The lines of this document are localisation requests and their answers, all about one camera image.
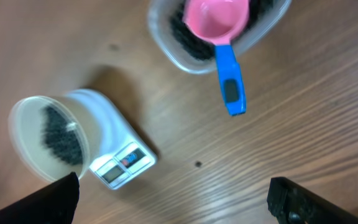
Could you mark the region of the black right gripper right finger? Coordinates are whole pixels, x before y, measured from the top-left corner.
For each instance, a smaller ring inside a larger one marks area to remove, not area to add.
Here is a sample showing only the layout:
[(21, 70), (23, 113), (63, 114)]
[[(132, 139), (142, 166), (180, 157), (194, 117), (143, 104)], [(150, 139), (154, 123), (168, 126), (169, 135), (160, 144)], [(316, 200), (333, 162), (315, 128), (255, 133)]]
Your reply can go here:
[(358, 217), (286, 177), (270, 180), (267, 205), (279, 224), (358, 224)]

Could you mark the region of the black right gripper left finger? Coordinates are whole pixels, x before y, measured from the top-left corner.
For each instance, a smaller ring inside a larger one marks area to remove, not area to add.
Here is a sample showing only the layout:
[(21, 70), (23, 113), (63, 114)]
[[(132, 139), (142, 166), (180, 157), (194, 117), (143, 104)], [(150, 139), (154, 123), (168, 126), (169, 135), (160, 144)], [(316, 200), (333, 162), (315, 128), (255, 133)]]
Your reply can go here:
[(0, 210), (0, 224), (71, 224), (80, 185), (72, 172)]

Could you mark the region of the pink scoop blue handle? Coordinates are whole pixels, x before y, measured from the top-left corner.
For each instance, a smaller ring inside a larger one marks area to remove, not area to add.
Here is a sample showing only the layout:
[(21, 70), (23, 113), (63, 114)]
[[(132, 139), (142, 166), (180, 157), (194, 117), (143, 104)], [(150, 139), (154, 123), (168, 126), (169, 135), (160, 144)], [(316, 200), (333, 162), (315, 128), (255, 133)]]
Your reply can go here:
[(248, 0), (189, 0), (183, 22), (192, 34), (214, 45), (221, 95), (231, 116), (246, 112), (246, 91), (232, 40), (249, 21)]

